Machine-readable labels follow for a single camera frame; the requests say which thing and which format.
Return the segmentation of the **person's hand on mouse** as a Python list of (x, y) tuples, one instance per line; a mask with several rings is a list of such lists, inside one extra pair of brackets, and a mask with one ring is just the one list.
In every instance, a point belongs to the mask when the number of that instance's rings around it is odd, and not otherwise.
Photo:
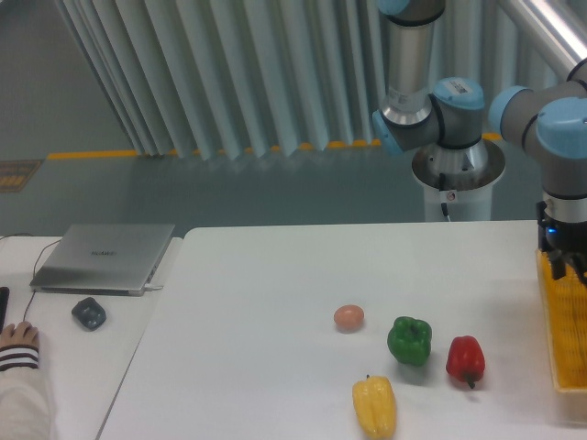
[(32, 347), (39, 350), (39, 330), (26, 321), (10, 324), (1, 332), (0, 347)]

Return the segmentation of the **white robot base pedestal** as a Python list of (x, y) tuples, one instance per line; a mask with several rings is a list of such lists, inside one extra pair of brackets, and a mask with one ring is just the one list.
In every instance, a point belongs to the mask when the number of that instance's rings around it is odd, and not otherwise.
[(492, 141), (482, 139), (464, 149), (433, 144), (412, 160), (415, 181), (423, 189), (428, 222), (488, 221), (493, 187), (504, 175), (505, 157)]

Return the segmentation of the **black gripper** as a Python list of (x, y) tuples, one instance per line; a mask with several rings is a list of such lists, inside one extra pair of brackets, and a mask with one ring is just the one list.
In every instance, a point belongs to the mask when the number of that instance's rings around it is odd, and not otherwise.
[(547, 203), (540, 201), (537, 210), (537, 247), (549, 253), (551, 277), (554, 281), (567, 274), (567, 253), (572, 255), (572, 267), (579, 282), (587, 286), (586, 278), (586, 223), (566, 223), (547, 214)]

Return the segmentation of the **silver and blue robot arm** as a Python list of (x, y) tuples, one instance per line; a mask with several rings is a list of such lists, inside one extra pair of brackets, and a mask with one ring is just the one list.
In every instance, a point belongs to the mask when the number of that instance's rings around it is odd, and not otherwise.
[(484, 100), (474, 80), (448, 77), (426, 85), (434, 26), (442, 1), (381, 1), (391, 27), (387, 94), (373, 128), (392, 154), (413, 151), (412, 173), (424, 192), (428, 221), (491, 216), (503, 152), (482, 138), (489, 123), (540, 167), (538, 249), (555, 280), (586, 280), (586, 32), (553, 1), (503, 1), (503, 11), (530, 37), (560, 84), (542, 91), (512, 86)]

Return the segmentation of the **white striped sleeve forearm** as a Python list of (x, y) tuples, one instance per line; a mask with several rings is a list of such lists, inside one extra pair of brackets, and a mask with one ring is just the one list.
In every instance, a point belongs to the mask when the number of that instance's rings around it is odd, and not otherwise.
[(1, 348), (1, 438), (49, 439), (52, 414), (39, 350), (16, 344)]

